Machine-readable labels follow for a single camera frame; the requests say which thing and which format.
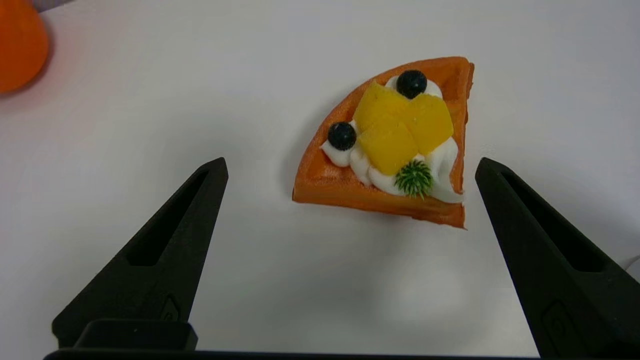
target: orange waffle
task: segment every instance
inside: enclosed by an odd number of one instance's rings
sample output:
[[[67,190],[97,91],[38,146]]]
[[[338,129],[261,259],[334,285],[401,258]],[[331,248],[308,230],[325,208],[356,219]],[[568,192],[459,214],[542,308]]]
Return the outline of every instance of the orange waffle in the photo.
[[[422,60],[385,71],[373,79],[384,85],[391,77],[412,69],[420,70],[440,87],[442,97],[449,108],[454,129],[453,138],[458,144],[458,157],[451,170],[451,184],[455,192],[462,193],[465,127],[468,120],[467,99],[471,90],[474,64],[462,57]],[[365,186],[358,180],[351,167],[335,166],[320,149],[332,124],[352,120],[356,106],[370,82],[371,79],[353,90],[320,125],[300,161],[293,188],[293,200],[408,215],[419,220],[463,228],[465,208],[462,204],[448,204],[432,197],[422,200],[394,196],[374,186]]]

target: mango chunk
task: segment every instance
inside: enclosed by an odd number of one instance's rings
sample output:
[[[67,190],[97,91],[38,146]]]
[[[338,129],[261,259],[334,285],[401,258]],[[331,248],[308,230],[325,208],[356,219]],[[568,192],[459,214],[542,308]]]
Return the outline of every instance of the mango chunk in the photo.
[[[359,132],[363,133],[377,122],[397,122],[408,105],[409,99],[399,92],[372,81],[358,103],[353,119]]]
[[[400,121],[377,122],[360,134],[358,142],[371,165],[382,174],[396,175],[418,154],[418,145]]]
[[[419,152],[425,156],[453,135],[449,109],[439,97],[416,96],[398,119],[407,126]]]

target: white surface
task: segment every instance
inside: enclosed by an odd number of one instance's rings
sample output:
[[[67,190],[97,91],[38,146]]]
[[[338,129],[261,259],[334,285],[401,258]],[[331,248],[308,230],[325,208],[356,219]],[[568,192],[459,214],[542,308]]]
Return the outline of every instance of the white surface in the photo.
[[[0,100],[0,348],[51,320],[200,164],[230,181],[191,323],[199,348],[534,356],[473,179],[509,165],[616,261],[640,254],[640,3],[76,1],[51,66]],[[291,202],[352,88],[476,63],[468,231]]]

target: orange fruit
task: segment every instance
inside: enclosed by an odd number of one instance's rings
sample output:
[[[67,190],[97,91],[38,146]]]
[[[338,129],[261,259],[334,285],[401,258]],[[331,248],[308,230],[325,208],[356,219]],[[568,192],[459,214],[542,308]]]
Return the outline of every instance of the orange fruit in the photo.
[[[426,94],[414,97],[399,118],[411,131],[418,150],[425,156],[453,135],[447,103],[439,97]]]
[[[390,176],[418,154],[418,145],[409,129],[398,120],[373,124],[358,137],[358,143],[373,166]]]
[[[377,122],[397,122],[398,115],[408,104],[409,100],[399,92],[372,81],[356,107],[353,120],[363,133]]]
[[[49,41],[28,0],[0,0],[0,93],[16,90],[42,69]]]

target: green garnish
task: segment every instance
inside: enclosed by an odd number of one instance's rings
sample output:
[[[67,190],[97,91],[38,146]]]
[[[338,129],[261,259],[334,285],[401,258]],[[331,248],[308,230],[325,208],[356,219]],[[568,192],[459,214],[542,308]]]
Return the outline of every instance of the green garnish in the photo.
[[[432,185],[431,171],[424,161],[411,160],[396,174],[396,186],[410,197],[424,200]]]

